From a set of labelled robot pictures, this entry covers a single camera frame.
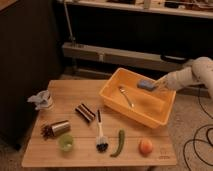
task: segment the wooden cutting board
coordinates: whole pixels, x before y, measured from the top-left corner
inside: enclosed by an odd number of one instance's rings
[[[22,161],[23,167],[103,167],[175,165],[176,156],[167,128],[148,128],[104,106],[99,91],[105,80],[57,80],[49,83],[54,105],[50,110],[39,112],[31,138]],[[97,120],[87,124],[75,112],[75,107],[85,103],[92,111],[100,109],[104,135],[109,138],[105,153],[96,150]],[[74,137],[70,152],[60,151],[57,138],[44,140],[40,134],[43,124],[69,120]],[[118,131],[124,129],[126,140],[121,154],[110,157],[118,145]],[[138,152],[141,138],[153,142],[153,152],[144,157]]]
[[[9,5],[15,3],[17,0],[1,0],[0,1],[0,11]]]

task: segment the brush handle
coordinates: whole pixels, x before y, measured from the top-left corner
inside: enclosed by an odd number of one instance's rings
[[[103,133],[103,128],[102,128],[101,122],[98,122],[98,130],[99,130],[99,137],[103,137],[104,133]]]
[[[98,109],[98,122],[101,123],[101,113],[100,113],[100,110]]]

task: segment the black cable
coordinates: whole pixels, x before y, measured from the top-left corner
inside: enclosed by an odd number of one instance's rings
[[[205,113],[206,115],[208,115],[211,119],[213,119],[213,116],[210,115],[210,114],[206,111],[206,109],[203,107],[203,105],[202,105],[202,103],[201,103],[201,100],[200,100],[200,87],[199,87],[199,89],[198,89],[198,102],[199,102],[199,105],[200,105],[201,109],[204,111],[204,113]]]
[[[202,105],[202,103],[201,103],[201,100],[200,100],[200,88],[199,88],[199,90],[198,90],[198,102],[199,102],[199,105],[200,105],[201,109],[204,111],[204,113],[205,113],[208,117],[210,117],[211,119],[213,119],[212,115],[209,114],[209,113],[205,110],[205,108],[203,107],[203,105]],[[203,129],[203,128],[206,128],[206,127],[209,127],[209,128],[207,129],[207,131],[206,131],[206,134],[205,134],[205,135],[206,135],[207,141],[205,141],[205,140],[203,140],[203,139],[197,139],[196,137],[197,137],[197,134],[199,133],[199,131],[200,131],[201,129]],[[191,171],[191,168],[189,167],[188,161],[187,161],[187,159],[186,159],[186,146],[187,146],[190,142],[193,143],[193,150],[194,150],[196,156],[199,158],[199,160],[201,160],[202,162],[204,162],[206,165],[212,166],[212,167],[213,167],[213,163],[209,163],[209,162],[207,162],[206,160],[204,160],[204,159],[202,158],[202,156],[197,152],[196,145],[195,145],[196,142],[202,142],[202,143],[206,143],[206,144],[208,144],[209,146],[213,147],[213,142],[212,142],[212,140],[210,139],[210,132],[211,132],[212,130],[213,130],[213,124],[207,124],[207,125],[201,126],[200,128],[198,128],[198,129],[196,130],[196,132],[195,132],[195,134],[194,134],[194,136],[193,136],[193,139],[189,139],[188,141],[185,142],[184,147],[183,147],[183,158],[184,158],[184,162],[186,163],[187,168],[188,168],[190,171]]]

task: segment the metal spoon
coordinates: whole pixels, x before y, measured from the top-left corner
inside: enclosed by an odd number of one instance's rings
[[[125,97],[126,101],[128,102],[130,107],[134,107],[134,104],[129,100],[129,98],[126,95],[126,90],[124,89],[124,87],[119,86],[118,89],[120,90],[121,94],[123,94],[123,96]]]

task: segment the brush bristles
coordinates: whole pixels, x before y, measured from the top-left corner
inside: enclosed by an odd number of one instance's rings
[[[96,138],[96,148],[99,152],[105,152],[108,148],[107,137],[97,137]]]

